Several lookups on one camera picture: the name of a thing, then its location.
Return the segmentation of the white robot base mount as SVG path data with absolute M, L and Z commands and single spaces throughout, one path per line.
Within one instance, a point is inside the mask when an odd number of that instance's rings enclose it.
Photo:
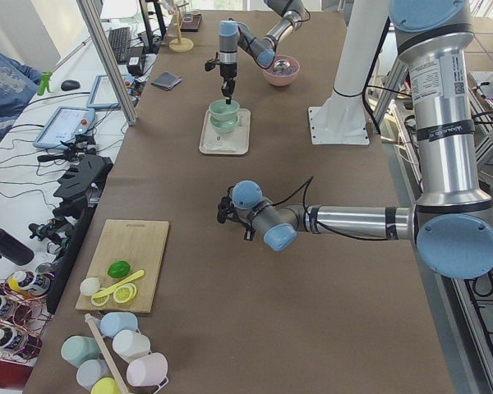
M 309 108 L 313 144 L 368 145 L 363 93 L 387 29 L 390 2 L 358 0 L 353 3 L 333 92 L 320 107 Z

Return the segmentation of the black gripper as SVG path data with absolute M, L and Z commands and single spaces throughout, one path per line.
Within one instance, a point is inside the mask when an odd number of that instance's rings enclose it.
M 235 90 L 235 78 L 237 77 L 237 53 L 217 52 L 215 57 L 205 62 L 205 71 L 219 68 L 220 76 L 223 78 L 221 86 L 225 103 L 230 104 Z
M 241 224 L 245 229 L 244 240 L 253 241 L 255 229 L 245 219 L 240 218 L 238 211 L 233 204 L 232 190 L 233 187 L 229 186 L 226 195 L 221 198 L 217 206 L 217 221 L 221 224 L 226 223 L 226 221 Z

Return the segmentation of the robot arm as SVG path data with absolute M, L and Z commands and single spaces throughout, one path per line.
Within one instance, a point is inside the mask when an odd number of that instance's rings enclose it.
M 493 268 L 493 208 L 479 186 L 475 124 L 464 50 L 473 38 L 465 1 L 356 1 L 331 96 L 309 108 L 314 144 L 365 144 L 365 92 L 380 43 L 394 29 L 412 87 L 422 195 L 410 208 L 294 204 L 265 197 L 239 181 L 218 206 L 219 222 L 244 226 L 275 251 L 298 232 L 363 241 L 409 240 L 422 261 L 445 277 L 473 279 Z
M 262 69 L 274 63 L 279 42 L 298 30 L 311 18 L 310 12 L 299 0 L 265 1 L 265 4 L 281 17 L 281 20 L 262 38 L 256 37 L 243 22 L 229 18 L 219 22 L 219 50 L 213 59 L 205 63 L 205 71 L 219 67 L 223 78 L 221 91 L 226 104 L 230 104 L 237 77 L 237 49 L 241 48 Z

